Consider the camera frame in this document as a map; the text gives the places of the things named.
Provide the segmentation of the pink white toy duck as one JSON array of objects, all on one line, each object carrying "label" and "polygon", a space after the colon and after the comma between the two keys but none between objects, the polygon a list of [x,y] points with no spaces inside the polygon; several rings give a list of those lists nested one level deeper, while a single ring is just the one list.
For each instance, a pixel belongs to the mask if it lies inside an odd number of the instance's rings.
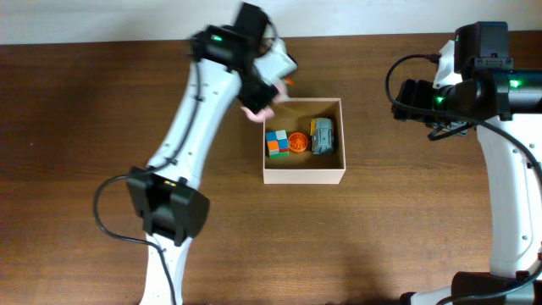
[{"label": "pink white toy duck", "polygon": [[263,108],[256,114],[244,106],[241,106],[241,110],[252,122],[263,123],[267,119],[271,119],[274,117],[273,106],[276,104],[285,103],[290,99],[288,86],[291,86],[293,84],[294,81],[291,79],[290,76],[280,79],[274,83],[275,87],[278,90],[278,94],[273,98],[272,102],[266,108]]}]

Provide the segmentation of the multicoloured puzzle cube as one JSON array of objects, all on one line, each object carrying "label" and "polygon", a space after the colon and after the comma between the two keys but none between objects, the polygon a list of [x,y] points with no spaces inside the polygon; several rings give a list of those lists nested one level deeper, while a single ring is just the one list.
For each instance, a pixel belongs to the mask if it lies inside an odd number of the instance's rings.
[{"label": "multicoloured puzzle cube", "polygon": [[290,146],[286,130],[267,132],[265,134],[265,141],[270,158],[280,158],[289,155]]}]

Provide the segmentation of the yellow grey toy truck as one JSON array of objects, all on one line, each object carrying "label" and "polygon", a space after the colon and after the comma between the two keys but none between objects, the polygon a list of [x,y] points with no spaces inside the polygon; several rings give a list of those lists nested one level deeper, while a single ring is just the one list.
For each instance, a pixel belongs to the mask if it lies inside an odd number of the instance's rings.
[{"label": "yellow grey toy truck", "polygon": [[330,155],[334,151],[334,125],[328,118],[311,120],[309,135],[315,155]]}]

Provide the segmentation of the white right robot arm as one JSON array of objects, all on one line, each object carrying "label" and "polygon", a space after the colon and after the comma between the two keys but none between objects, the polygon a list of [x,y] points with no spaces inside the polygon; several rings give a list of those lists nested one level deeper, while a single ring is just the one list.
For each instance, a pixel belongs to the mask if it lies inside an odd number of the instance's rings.
[{"label": "white right robot arm", "polygon": [[486,69],[445,86],[408,79],[391,103],[398,120],[476,129],[492,214],[489,271],[460,271],[447,287],[407,292],[401,303],[539,304],[541,73]]}]

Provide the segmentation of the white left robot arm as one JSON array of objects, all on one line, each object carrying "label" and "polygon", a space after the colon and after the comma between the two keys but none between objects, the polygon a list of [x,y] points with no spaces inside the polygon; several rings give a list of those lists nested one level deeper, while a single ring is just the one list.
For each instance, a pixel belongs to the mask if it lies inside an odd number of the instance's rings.
[{"label": "white left robot arm", "polygon": [[285,94],[296,61],[282,39],[209,26],[191,42],[185,94],[161,146],[127,186],[148,247],[143,304],[181,304],[187,253],[204,226],[210,201],[198,188],[209,148],[235,100],[259,116]]}]

